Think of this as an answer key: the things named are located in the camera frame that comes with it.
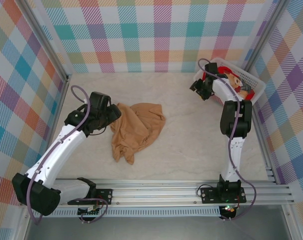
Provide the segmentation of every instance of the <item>white basket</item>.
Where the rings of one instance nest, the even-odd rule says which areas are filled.
[[[249,74],[248,72],[240,69],[239,67],[231,64],[230,62],[221,59],[220,57],[216,57],[211,60],[212,63],[217,63],[218,67],[225,66],[232,70],[233,73],[238,75],[241,80],[243,80],[245,83],[247,83],[251,88],[254,90],[255,94],[253,98],[251,99],[252,104],[254,104],[260,96],[263,94],[266,88],[266,84],[258,79],[257,77],[254,77],[253,75]],[[196,75],[193,77],[194,81],[197,81],[198,79],[202,79],[203,77],[203,71],[199,69],[199,71],[196,73]]]

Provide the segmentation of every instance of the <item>white robotic arm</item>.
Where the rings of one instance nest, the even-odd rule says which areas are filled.
[[[211,69],[211,66],[209,66],[209,72],[218,74],[216,70],[215,67]],[[233,192],[234,188],[238,189],[237,191],[239,192],[241,182],[235,170],[239,171],[242,146],[245,137],[251,128],[252,105],[251,102],[244,102],[240,96],[231,92],[230,88],[226,86],[226,84],[230,83],[224,74],[221,75],[221,80],[224,82],[215,79],[215,77],[210,76],[206,78],[206,81],[200,79],[196,81],[190,89],[196,91],[203,100],[206,100],[215,94],[224,103],[220,130],[222,134],[226,135],[228,141],[230,140],[231,131],[235,122],[235,109],[237,107],[235,105],[235,98],[238,98],[238,100],[242,102],[240,109],[242,117],[238,119],[236,131],[230,144],[231,157],[235,167],[227,160],[217,184],[217,188],[220,188],[219,186],[221,186],[224,191],[226,189],[226,191],[230,190],[229,193]],[[85,118],[86,111],[82,110],[87,107],[87,104],[83,104],[68,115],[65,120],[65,126],[62,127],[58,137],[34,166],[31,167],[26,174],[22,175],[17,173],[12,179],[16,196],[22,204],[27,204],[27,189],[32,186],[30,191],[30,206],[32,209],[45,216],[52,213],[58,204],[75,199],[92,199],[93,194],[95,195],[93,192],[95,192],[96,186],[93,186],[94,183],[84,178],[78,178],[69,184],[54,184],[58,173],[73,151],[94,130],[105,128],[121,116],[119,109],[113,104],[110,105],[111,99],[105,94],[93,92],[90,95],[89,102],[90,111],[85,123],[66,138],[66,136]],[[35,173],[36,176],[34,181],[31,182]],[[229,197],[230,195],[227,197],[221,195],[220,199],[224,201],[224,199]]]
[[[244,100],[241,96],[239,96],[236,92],[235,95],[231,93],[230,89],[226,86],[226,84],[230,85],[230,81],[227,78],[222,77],[222,80],[225,81],[225,83],[215,80],[213,81],[212,84],[212,91],[214,92],[215,96],[220,98],[222,103],[224,104],[227,101],[235,101],[235,98],[238,98],[239,101]],[[226,136],[226,146],[228,146],[230,138]],[[241,164],[241,155],[242,155],[242,149],[243,149],[243,144],[245,142],[245,138],[241,137],[234,137],[231,140],[231,145],[230,145],[230,151],[231,151],[231,157],[232,160],[236,166],[236,169],[238,172],[240,171],[240,164]],[[226,164],[224,165],[224,168],[221,172],[221,176],[225,181],[230,181],[230,182],[236,182],[240,178],[236,174],[233,165],[231,164],[229,160],[229,153],[228,153],[228,148],[227,149],[227,158],[226,158]]]
[[[217,187],[211,190],[203,189],[202,193],[207,197],[202,198],[202,202],[244,203],[246,198],[241,187],[239,171],[243,144],[247,133],[251,130],[252,102],[244,100],[236,93],[227,76],[219,73],[215,62],[209,62],[203,68],[198,61],[198,66],[206,73],[206,78],[195,81],[190,89],[196,91],[204,101],[213,95],[220,98],[223,103],[220,131],[226,135],[227,141],[226,163],[219,176]]]
[[[108,95],[92,92],[87,102],[68,115],[58,137],[36,164],[24,175],[17,173],[13,177],[17,199],[28,206],[29,213],[34,209],[47,216],[58,204],[75,199],[86,198],[90,201],[98,198],[96,185],[82,177],[68,184],[54,184],[73,151],[94,130],[106,128],[121,116],[120,110],[111,104]]]

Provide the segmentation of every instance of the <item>cable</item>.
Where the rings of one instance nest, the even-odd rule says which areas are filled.
[[[82,221],[82,223],[86,223],[86,224],[92,224],[96,221],[98,221],[99,219],[101,219],[106,213],[107,213],[107,209],[108,209],[108,202],[102,198],[76,198],[75,201],[101,201],[106,205],[106,209],[103,211],[103,213],[100,216],[95,217],[93,220],[91,221],[85,221],[83,219],[83,214],[80,215],[80,219]]]
[[[107,126],[105,126],[105,128],[103,129],[103,131],[102,131],[102,132],[100,132],[100,133],[96,133],[96,134],[89,134],[89,136],[97,136],[97,135],[101,135],[101,134],[103,134],[103,133],[105,132],[106,128],[107,128]]]
[[[26,203],[27,203],[27,209],[30,215],[31,220],[38,225],[40,223],[40,221],[42,220],[43,215],[40,215],[39,219],[37,220],[34,216],[33,210],[32,210],[32,206],[31,206],[31,190],[32,190],[32,186],[33,186],[33,182],[35,181],[35,178],[37,176],[37,174],[39,174],[41,172],[41,169],[44,165],[44,163],[46,162],[46,160],[48,159],[48,157],[53,153],[53,151],[60,145],[62,144],[70,135],[72,135],[75,131],[77,131],[77,129],[86,121],[88,115],[90,114],[90,98],[88,97],[87,93],[85,92],[85,90],[83,88],[81,88],[80,86],[77,85],[73,85],[70,87],[70,90],[72,92],[72,94],[81,102],[84,102],[82,99],[80,99],[74,92],[74,88],[79,89],[80,91],[82,91],[82,93],[85,95],[86,101],[87,101],[87,111],[85,114],[85,117],[80,121],[80,123],[73,128],[69,133],[67,133],[64,137],[62,137],[60,139],[60,141],[56,142],[55,145],[49,149],[48,153],[43,157],[42,161],[40,162],[40,164],[38,165],[35,173],[33,174],[33,176],[30,179],[30,182],[28,184],[28,188],[27,188],[27,194],[26,194]]]
[[[239,209],[240,208],[240,203],[241,203],[239,196],[237,196],[237,202],[238,202],[238,204],[237,204],[237,208],[236,209]]]
[[[253,207],[253,205],[254,205],[254,203],[255,203],[255,201],[256,201],[256,197],[257,197],[257,191],[256,191],[255,186],[254,186],[251,182],[245,180],[245,179],[242,177],[242,175],[238,172],[237,167],[235,166],[235,164],[234,164],[234,162],[233,162],[233,158],[232,158],[231,144],[232,144],[232,140],[233,140],[233,137],[234,137],[234,134],[235,134],[236,126],[237,126],[237,123],[238,123],[238,117],[239,117],[239,115],[240,115],[241,103],[240,103],[240,100],[239,100],[237,94],[235,93],[234,89],[232,88],[232,86],[230,86],[228,83],[226,83],[226,82],[225,82],[222,78],[220,78],[219,76],[217,76],[217,75],[215,75],[215,74],[212,74],[212,73],[209,72],[209,71],[206,71],[206,70],[202,67],[202,65],[201,65],[201,60],[205,60],[205,61],[207,61],[207,62],[210,63],[210,61],[207,60],[206,58],[200,58],[200,59],[198,60],[198,66],[199,66],[199,68],[200,68],[201,70],[203,70],[206,74],[208,74],[208,75],[210,75],[210,76],[213,76],[213,77],[217,78],[218,80],[220,80],[222,83],[224,83],[224,84],[227,86],[227,88],[230,90],[230,92],[233,94],[234,98],[235,98],[236,101],[237,101],[237,110],[236,110],[235,123],[234,123],[234,125],[233,125],[233,127],[232,127],[231,135],[230,135],[230,138],[229,138],[229,141],[228,141],[228,156],[229,156],[229,161],[230,161],[230,163],[231,163],[231,165],[232,165],[234,171],[235,171],[236,174],[238,175],[238,177],[239,177],[243,182],[247,183],[248,185],[250,185],[250,186],[252,187],[254,194],[253,194],[253,200],[252,200],[251,204],[249,205],[249,207],[248,207],[244,212],[242,212],[240,215],[238,215],[238,216],[232,218],[232,220],[236,220],[236,219],[239,219],[240,217],[244,216],[246,213],[249,212],[249,210]]]
[[[97,201],[97,207],[99,207],[100,205],[100,201]],[[104,206],[104,202],[102,202],[101,207],[99,207],[99,209],[102,209]]]
[[[198,194],[198,191],[201,189],[202,186],[209,186],[209,187],[211,187],[212,189],[214,188],[213,186],[211,186],[211,185],[209,185],[209,184],[202,184],[202,185],[200,185],[200,186],[198,187],[197,191],[196,191],[196,195],[197,195],[198,197],[200,197],[200,198],[202,198],[202,196],[200,196],[200,195]]]

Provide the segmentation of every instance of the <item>beige floor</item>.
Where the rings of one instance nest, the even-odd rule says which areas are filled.
[[[59,178],[139,180],[218,180],[227,162],[225,137],[220,132],[222,107],[202,101],[189,90],[193,73],[82,73],[71,85],[111,96],[112,103],[162,104],[166,124],[158,139],[135,154],[134,165],[112,157],[112,132],[90,136],[63,166]],[[81,103],[70,90],[60,114],[56,137],[68,113]],[[248,180],[267,180],[254,126],[242,151],[240,173]]]

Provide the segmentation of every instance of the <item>orange cloth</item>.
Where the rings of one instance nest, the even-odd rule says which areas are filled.
[[[131,107],[118,103],[121,117],[110,124],[112,156],[118,162],[121,157],[134,164],[134,153],[151,145],[165,125],[162,105],[138,103]]]

